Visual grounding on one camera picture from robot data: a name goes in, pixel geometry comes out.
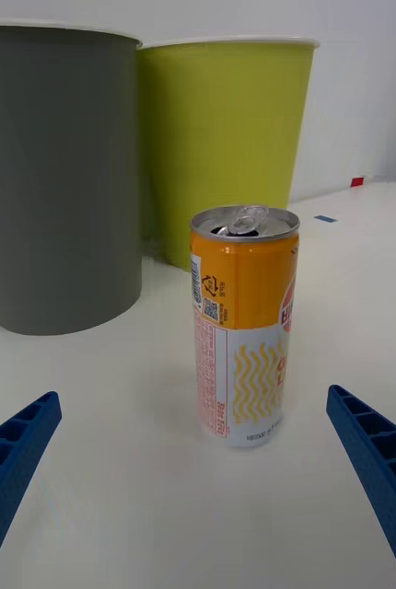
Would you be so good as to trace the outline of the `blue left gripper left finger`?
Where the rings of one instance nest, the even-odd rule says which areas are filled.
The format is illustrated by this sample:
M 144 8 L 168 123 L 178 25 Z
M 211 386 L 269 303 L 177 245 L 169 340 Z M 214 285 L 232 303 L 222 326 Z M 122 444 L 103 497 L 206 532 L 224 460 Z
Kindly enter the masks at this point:
M 61 419 L 50 391 L 0 425 L 0 548 Z

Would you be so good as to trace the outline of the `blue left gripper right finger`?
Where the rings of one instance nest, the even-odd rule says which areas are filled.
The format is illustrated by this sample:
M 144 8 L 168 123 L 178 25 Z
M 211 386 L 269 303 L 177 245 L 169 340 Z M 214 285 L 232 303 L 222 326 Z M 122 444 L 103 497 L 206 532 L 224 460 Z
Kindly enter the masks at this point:
M 338 385 L 326 412 L 396 559 L 396 425 Z

